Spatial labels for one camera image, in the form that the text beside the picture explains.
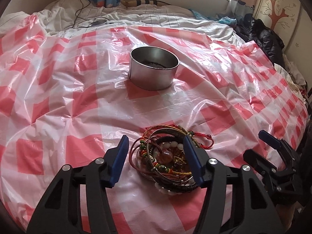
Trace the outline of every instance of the red and white checkered plastic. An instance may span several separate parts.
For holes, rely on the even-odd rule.
[[[132,143],[145,127],[180,124],[211,134],[210,157],[236,167],[249,148],[281,165],[259,141],[262,129],[294,148],[302,137],[305,106],[254,42],[236,47],[160,27],[98,29],[70,39],[43,32],[29,16],[0,42],[0,196],[24,227],[62,165],[87,165],[123,134]],[[169,89],[145,91],[129,82],[129,53],[143,45],[179,58]],[[205,189],[163,195],[126,160],[107,194],[120,233],[181,234],[193,231]],[[88,229],[84,199],[82,215]]]

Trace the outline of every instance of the black jacket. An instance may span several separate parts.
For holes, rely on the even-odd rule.
[[[285,68],[283,51],[285,47],[281,38],[270,28],[266,27],[261,19],[252,19],[250,25],[237,24],[235,31],[245,42],[254,40],[272,64]]]

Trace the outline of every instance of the black cable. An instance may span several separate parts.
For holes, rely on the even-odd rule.
[[[75,18],[75,20],[74,20],[74,25],[71,27],[72,29],[81,29],[81,28],[95,27],[95,26],[75,27],[76,21],[77,21],[78,18],[80,18],[80,19],[82,19],[82,20],[84,20],[84,21],[89,21],[89,20],[91,20],[91,19],[85,19],[85,18],[80,17],[80,14],[81,14],[82,10],[85,9],[85,8],[87,8],[87,7],[91,4],[91,1],[90,1],[90,0],[88,0],[88,1],[89,1],[88,5],[87,5],[87,6],[84,6],[82,0],[80,0],[80,3],[81,3],[81,5],[82,5],[82,8],[79,9],[79,10],[77,10],[77,11],[75,12],[76,18]],[[96,18],[94,18],[93,20],[98,19],[98,18],[104,18],[104,19],[106,19],[106,17],[96,17]]]

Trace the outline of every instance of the metal cup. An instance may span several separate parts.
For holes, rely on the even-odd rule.
[[[171,86],[179,65],[173,53],[153,46],[135,48],[130,53],[129,78],[145,90],[164,90]]]

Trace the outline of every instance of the beaded bracelet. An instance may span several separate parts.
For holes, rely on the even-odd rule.
[[[129,154],[133,168],[145,177],[154,180],[161,192],[169,194],[190,192],[197,188],[183,151],[183,139],[190,135],[199,148],[210,149],[214,144],[211,135],[187,131],[176,125],[155,125],[147,128],[142,137],[137,139]],[[209,146],[197,142],[194,137],[200,136],[211,140]],[[138,149],[136,165],[132,161]]]

